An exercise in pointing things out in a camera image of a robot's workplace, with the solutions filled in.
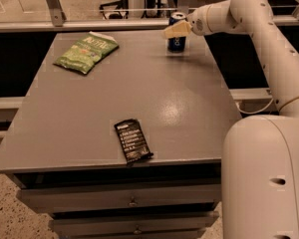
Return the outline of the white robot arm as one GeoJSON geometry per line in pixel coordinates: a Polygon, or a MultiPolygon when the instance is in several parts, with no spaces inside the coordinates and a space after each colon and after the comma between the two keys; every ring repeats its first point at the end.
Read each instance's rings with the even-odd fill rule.
{"type": "Polygon", "coordinates": [[[299,54],[273,21],[268,0],[227,0],[164,29],[251,38],[277,115],[250,116],[228,132],[221,158],[223,239],[299,239],[299,54]]]}

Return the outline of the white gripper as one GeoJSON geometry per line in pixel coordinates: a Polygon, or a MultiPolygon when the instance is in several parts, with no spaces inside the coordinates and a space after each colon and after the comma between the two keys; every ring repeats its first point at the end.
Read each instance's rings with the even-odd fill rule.
{"type": "Polygon", "coordinates": [[[180,38],[188,36],[191,31],[197,36],[211,34],[208,27],[207,12],[209,5],[201,6],[187,15],[187,21],[181,20],[166,27],[162,35],[165,39],[180,38]]]}

